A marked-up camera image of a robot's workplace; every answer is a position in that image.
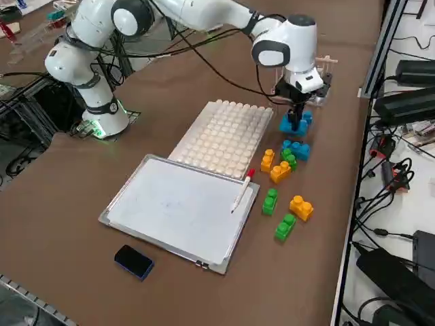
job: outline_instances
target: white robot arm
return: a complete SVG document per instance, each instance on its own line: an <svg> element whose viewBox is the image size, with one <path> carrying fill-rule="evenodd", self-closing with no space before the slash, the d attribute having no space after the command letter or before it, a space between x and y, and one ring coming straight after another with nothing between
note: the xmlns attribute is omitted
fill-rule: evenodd
<svg viewBox="0 0 435 326"><path fill-rule="evenodd" d="M254 61L285 67L285 81L298 93L310 94L324 84L315 67L317 26L308 16L264 17L233 0L83 0L67 28L68 41L54 46L45 64L54 78L72 84L82 95L88 106L84 119L100 129L97 137L117 134L128 125L104 76L90 69L97 49L115 29L127 37L140 36L163 16L197 31L235 26L254 37Z"/></svg>

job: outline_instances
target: brown tabletop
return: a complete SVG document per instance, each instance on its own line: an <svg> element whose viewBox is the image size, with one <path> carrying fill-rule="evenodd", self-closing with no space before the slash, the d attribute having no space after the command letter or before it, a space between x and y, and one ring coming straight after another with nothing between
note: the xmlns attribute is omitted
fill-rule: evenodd
<svg viewBox="0 0 435 326"><path fill-rule="evenodd" d="M327 325L358 171L366 107L357 98L379 31L380 0L251 0L268 13L306 13L319 25L319 55L338 59L328 104L314 109L305 139L308 162L277 186L272 217L261 214L273 183L257 173L258 199L226 276L136 240L97 221L147 153L167 157L207 101L267 105L261 96L222 81L193 53L155 62L116 94L142 112L116 143L64 134L0 194L0 273L68 317L94 325ZM201 52L231 80L256 88L250 44L242 35ZM273 73L262 70L268 88ZM251 161L284 136L271 122ZM314 206L283 244L274 232L292 196ZM131 245L156 265L141 283L114 263Z"/></svg>

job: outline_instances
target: small whiteboard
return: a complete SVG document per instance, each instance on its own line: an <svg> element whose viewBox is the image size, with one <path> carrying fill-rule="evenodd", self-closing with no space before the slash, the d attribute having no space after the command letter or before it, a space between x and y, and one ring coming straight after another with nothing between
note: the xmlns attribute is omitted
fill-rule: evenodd
<svg viewBox="0 0 435 326"><path fill-rule="evenodd" d="M225 274L259 185L146 155L99 221Z"/></svg>

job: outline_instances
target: green lego brick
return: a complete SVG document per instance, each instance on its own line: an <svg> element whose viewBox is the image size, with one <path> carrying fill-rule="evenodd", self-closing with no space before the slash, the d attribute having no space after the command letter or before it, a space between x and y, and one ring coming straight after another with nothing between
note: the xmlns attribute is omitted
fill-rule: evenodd
<svg viewBox="0 0 435 326"><path fill-rule="evenodd" d="M263 213L266 215L272 215L275 210L275 206L278 200L278 191L276 189L270 188L267 191L266 199L263 202Z"/></svg>
<svg viewBox="0 0 435 326"><path fill-rule="evenodd" d="M293 230L294 225L296 224L296 218L293 214L285 214L283 222L290 226L290 232Z"/></svg>
<svg viewBox="0 0 435 326"><path fill-rule="evenodd" d="M275 231L275 238L284 241L288 237L290 230L290 226L287 223L281 222Z"/></svg>
<svg viewBox="0 0 435 326"><path fill-rule="evenodd" d="M288 164L292 168L292 171L296 170L298 164L296 162L296 157L292 154L292 151L290 149L286 148L281 152L281 160L288 162Z"/></svg>
<svg viewBox="0 0 435 326"><path fill-rule="evenodd" d="M285 159L292 154L292 151L290 148L286 148L283 151L281 151L281 161L285 161Z"/></svg>

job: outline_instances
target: white marker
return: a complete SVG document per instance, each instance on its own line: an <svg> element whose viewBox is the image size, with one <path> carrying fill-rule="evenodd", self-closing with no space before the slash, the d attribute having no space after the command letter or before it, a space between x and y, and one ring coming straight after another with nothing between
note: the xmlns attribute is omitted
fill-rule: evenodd
<svg viewBox="0 0 435 326"><path fill-rule="evenodd" d="M256 172L255 168L252 168L249 170L249 172L246 175L246 179L244 180L242 184L242 190L240 191L239 195L237 196L236 200L234 201L234 204L232 204L231 207L231 214L236 210L238 205L240 204L240 201L242 200L243 195L245 194L246 188L249 185L249 182L251 182L251 178L254 176L254 173Z"/></svg>

